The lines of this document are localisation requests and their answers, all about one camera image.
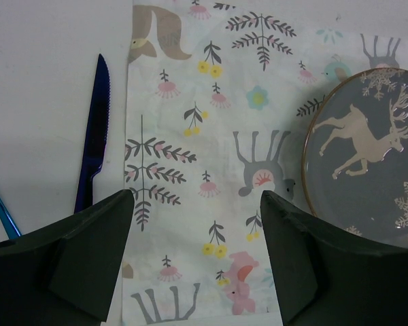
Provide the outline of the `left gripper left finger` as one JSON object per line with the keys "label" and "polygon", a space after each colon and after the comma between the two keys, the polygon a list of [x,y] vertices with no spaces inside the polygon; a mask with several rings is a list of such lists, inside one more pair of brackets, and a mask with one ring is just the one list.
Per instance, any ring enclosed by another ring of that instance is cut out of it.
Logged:
{"label": "left gripper left finger", "polygon": [[121,190],[19,238],[0,242],[0,325],[107,320],[134,197]]}

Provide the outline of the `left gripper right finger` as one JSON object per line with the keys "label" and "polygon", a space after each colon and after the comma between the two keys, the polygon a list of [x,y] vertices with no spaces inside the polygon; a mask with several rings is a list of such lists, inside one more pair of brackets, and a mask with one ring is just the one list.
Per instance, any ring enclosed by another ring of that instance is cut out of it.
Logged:
{"label": "left gripper right finger", "polygon": [[260,211],[284,325],[408,325],[408,249],[351,234],[270,191]]}

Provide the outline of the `blue plastic fork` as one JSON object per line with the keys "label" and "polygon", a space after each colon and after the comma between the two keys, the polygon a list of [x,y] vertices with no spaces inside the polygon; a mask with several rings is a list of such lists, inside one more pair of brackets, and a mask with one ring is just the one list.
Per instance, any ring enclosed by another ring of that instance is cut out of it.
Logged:
{"label": "blue plastic fork", "polygon": [[12,218],[10,212],[4,205],[4,202],[2,201],[1,197],[0,197],[0,220],[5,230],[5,233],[7,234],[7,237],[9,239],[15,239],[22,235],[14,219]]}

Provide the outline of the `grey reindeer plate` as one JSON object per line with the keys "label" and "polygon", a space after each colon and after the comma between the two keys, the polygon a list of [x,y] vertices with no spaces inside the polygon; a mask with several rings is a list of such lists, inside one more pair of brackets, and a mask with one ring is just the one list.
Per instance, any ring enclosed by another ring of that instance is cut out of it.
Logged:
{"label": "grey reindeer plate", "polygon": [[302,182],[316,217],[408,248],[408,70],[363,71],[325,98],[305,140]]}

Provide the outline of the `dark blue plastic knife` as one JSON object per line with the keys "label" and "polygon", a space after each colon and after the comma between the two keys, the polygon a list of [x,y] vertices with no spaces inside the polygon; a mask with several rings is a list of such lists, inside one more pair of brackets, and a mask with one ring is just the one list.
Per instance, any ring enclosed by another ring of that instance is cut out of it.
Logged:
{"label": "dark blue plastic knife", "polygon": [[88,113],[75,213],[93,205],[93,179],[101,172],[107,144],[110,90],[109,69],[103,55],[100,54]]}

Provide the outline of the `patterned cloth placemat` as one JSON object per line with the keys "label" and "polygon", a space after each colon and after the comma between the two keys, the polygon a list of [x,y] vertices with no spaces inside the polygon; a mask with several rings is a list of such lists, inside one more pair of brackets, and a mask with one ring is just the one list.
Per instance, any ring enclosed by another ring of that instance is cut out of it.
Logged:
{"label": "patterned cloth placemat", "polygon": [[279,321],[260,198],[307,206],[308,125],[345,78],[408,69],[408,39],[313,24],[279,1],[134,1],[122,324]]}

